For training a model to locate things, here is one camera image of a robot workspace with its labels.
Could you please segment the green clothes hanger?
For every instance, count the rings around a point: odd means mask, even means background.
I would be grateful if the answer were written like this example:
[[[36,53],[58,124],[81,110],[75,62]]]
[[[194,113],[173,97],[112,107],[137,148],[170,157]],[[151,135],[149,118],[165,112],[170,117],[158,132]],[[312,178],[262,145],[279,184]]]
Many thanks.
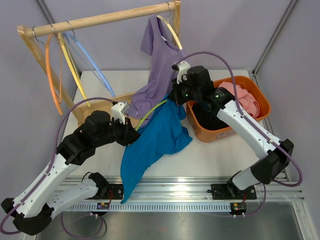
[[[167,102],[167,99],[159,102],[157,105],[155,105],[153,108],[151,108],[151,109],[146,113],[146,115],[139,120],[139,123],[138,123],[137,126],[135,127],[135,130],[138,131],[139,128],[141,127],[141,125],[143,124],[143,122],[147,119],[147,117],[148,117],[150,114],[152,114],[158,107],[160,107],[161,105],[165,104],[166,102]]]

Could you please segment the black t shirt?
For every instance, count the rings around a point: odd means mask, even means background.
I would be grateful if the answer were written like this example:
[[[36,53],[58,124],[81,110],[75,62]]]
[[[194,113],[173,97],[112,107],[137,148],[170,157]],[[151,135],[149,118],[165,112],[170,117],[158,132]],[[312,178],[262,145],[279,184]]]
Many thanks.
[[[199,125],[206,130],[217,131],[229,127],[228,124],[221,121],[216,116],[213,116],[209,112],[203,110],[198,103],[195,103],[191,109]]]

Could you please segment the blue t shirt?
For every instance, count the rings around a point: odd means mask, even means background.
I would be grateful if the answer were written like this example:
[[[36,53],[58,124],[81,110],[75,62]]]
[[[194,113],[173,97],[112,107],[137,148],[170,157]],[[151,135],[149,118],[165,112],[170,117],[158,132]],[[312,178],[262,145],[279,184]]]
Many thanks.
[[[146,170],[164,155],[173,155],[193,140],[181,121],[187,116],[182,105],[165,98],[147,124],[138,130],[140,137],[125,147],[120,166],[125,204]]]

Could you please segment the pink t shirt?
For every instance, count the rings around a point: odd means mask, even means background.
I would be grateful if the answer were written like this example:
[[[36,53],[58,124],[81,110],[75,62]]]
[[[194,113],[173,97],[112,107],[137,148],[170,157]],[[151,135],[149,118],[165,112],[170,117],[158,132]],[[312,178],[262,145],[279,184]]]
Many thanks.
[[[234,86],[232,82],[223,81],[218,87],[225,88],[235,96]],[[256,119],[260,114],[260,106],[258,101],[254,98],[254,96],[251,93],[249,93],[246,89],[242,88],[238,84],[236,85],[236,92],[239,104],[248,114],[250,114],[254,119]]]

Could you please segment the orange clothes hanger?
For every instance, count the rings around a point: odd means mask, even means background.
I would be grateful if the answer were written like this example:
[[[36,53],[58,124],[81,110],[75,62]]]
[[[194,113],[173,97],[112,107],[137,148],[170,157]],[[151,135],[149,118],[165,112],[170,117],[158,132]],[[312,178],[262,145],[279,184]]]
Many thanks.
[[[58,35],[57,34],[51,34],[48,36],[46,43],[43,43],[42,41],[39,41],[35,35],[35,31],[34,31],[34,26],[32,27],[32,34],[33,37],[40,43],[42,43],[42,45],[44,46],[44,64],[45,64],[45,70],[46,70],[46,75],[47,75],[47,79],[48,79],[48,83],[49,83],[49,87],[50,87],[50,92],[52,95],[52,99],[53,102],[55,104],[55,107],[58,111],[58,113],[60,115],[63,114],[62,108],[61,108],[61,103],[62,103],[62,76],[63,76],[63,61],[62,61],[62,55],[63,55],[63,50],[62,50],[62,46],[61,46],[61,42],[58,39]],[[52,70],[51,67],[51,57],[50,57],[50,50],[51,50],[51,39],[52,37],[55,37],[57,43],[59,44],[59,87],[58,87],[58,92],[59,95],[57,95],[57,89],[55,88],[54,85],[54,77],[53,77],[53,73],[54,71]]]

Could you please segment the yellow clothes hanger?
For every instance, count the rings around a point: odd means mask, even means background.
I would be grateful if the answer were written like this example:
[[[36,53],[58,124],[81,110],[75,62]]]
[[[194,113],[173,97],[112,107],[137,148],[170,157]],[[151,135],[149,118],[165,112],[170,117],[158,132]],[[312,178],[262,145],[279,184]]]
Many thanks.
[[[73,79],[74,79],[77,87],[78,87],[78,90],[80,91],[82,97],[84,99],[87,99],[87,96],[86,96],[86,94],[84,92],[82,83],[80,81],[80,74],[79,74],[79,72],[78,72],[78,70],[76,68],[76,65],[75,65],[74,61],[73,61],[73,58],[72,58],[71,53],[70,53],[70,50],[69,50],[67,44],[65,43],[63,35],[61,33],[56,33],[52,25],[50,25],[50,27],[51,27],[52,32],[57,36],[57,38],[59,40],[60,48],[61,48],[61,50],[63,52],[63,55],[65,57],[67,65],[69,67],[69,70],[70,70],[70,72],[71,72],[71,74],[73,76]]]

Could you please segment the light blue clothes hanger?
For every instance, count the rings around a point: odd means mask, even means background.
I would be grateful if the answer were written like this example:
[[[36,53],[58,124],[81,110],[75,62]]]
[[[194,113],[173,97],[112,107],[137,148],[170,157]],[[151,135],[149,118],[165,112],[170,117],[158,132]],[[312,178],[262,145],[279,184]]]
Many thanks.
[[[105,75],[102,73],[94,59],[87,52],[85,47],[80,43],[80,41],[75,36],[75,31],[68,20],[66,20],[72,34],[63,33],[62,36],[67,41],[67,44],[71,47],[71,49],[76,53],[76,55],[82,60],[85,66],[95,75],[95,77],[101,82],[101,84],[109,91],[111,96],[114,98],[116,96],[113,88],[108,82]]]

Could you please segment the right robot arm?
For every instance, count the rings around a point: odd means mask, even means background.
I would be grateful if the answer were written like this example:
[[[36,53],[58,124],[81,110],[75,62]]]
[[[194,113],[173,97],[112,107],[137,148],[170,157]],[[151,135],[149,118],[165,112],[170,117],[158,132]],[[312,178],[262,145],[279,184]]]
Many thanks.
[[[229,125],[251,147],[258,161],[235,173],[218,192],[222,197],[235,199],[256,184],[268,185],[290,163],[294,144],[280,140],[267,132],[237,102],[234,93],[224,87],[214,87],[209,72],[203,66],[190,66],[182,61],[172,66],[177,77],[172,81],[169,99],[177,105],[188,101],[198,103],[209,115]]]

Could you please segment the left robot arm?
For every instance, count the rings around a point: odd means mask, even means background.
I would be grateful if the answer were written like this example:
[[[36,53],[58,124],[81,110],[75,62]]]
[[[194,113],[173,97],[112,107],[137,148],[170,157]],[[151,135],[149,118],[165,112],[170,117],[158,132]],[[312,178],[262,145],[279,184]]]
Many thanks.
[[[2,201],[1,207],[7,214],[5,219],[13,218],[17,233],[34,236],[73,204],[85,199],[112,197],[109,182],[98,172],[60,194],[54,191],[70,173],[92,157],[97,148],[114,142],[128,146],[139,137],[128,117],[114,119],[106,111],[94,111],[63,139],[48,166],[23,193]]]

